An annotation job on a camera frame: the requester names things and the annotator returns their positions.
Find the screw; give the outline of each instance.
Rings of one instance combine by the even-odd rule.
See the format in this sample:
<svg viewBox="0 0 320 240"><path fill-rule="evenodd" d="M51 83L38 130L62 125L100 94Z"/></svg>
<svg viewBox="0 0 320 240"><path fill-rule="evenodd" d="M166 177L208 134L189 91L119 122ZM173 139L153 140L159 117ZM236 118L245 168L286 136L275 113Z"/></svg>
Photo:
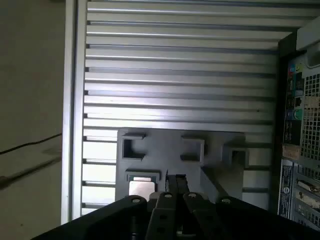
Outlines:
<svg viewBox="0 0 320 240"><path fill-rule="evenodd" d="M228 198L222 199L221 202L223 202L224 204L230 204L231 201Z"/></svg>
<svg viewBox="0 0 320 240"><path fill-rule="evenodd" d="M189 196L190 198L195 198L197 195L196 195L195 193L189 193L188 196Z"/></svg>

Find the wall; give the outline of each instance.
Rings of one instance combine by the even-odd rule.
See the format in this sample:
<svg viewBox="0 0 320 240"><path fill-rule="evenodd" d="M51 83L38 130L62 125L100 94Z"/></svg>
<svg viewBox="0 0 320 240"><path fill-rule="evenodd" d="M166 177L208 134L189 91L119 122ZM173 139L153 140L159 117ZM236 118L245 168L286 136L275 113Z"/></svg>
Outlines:
<svg viewBox="0 0 320 240"><path fill-rule="evenodd" d="M3 0L0 151L62 131L65 3ZM61 138L0 155L0 176L53 158ZM0 191L0 239L30 239L60 224L61 164Z"/></svg>

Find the mounting hole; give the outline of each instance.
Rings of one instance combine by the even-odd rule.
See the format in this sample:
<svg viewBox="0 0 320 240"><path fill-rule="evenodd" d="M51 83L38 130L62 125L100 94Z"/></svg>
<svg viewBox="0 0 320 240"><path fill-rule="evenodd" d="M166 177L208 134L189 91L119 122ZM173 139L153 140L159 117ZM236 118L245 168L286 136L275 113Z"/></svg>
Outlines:
<svg viewBox="0 0 320 240"><path fill-rule="evenodd" d="M139 198L132 199L132 202L135 203L135 204L136 204L136 203L139 203L139 202L140 202L140 199L139 199Z"/></svg>
<svg viewBox="0 0 320 240"><path fill-rule="evenodd" d="M165 228L164 228L164 227L158 227L158 228L156 229L156 231L157 231L158 233L163 234L163 233L165 232Z"/></svg>
<svg viewBox="0 0 320 240"><path fill-rule="evenodd" d="M214 221L214 217L213 217L213 216L206 216L205 219L206 219L208 222L213 222L213 221Z"/></svg>
<svg viewBox="0 0 320 240"><path fill-rule="evenodd" d="M195 197L197 196L197 194L195 194L195 193L189 193L188 196L189 196L190 198L195 198Z"/></svg>
<svg viewBox="0 0 320 240"><path fill-rule="evenodd" d="M224 199L221 200L221 202L224 203L224 204L230 204L231 200L228 199L228 198L224 198Z"/></svg>

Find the metal side panel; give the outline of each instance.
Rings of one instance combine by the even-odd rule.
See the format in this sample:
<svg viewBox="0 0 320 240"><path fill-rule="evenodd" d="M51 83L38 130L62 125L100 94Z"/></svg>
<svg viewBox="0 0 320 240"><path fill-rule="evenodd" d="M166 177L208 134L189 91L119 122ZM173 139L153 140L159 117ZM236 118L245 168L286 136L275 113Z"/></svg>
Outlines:
<svg viewBox="0 0 320 240"><path fill-rule="evenodd" d="M119 128L244 133L250 165L270 164L277 44L315 2L66 4L62 223L115 199Z"/></svg>

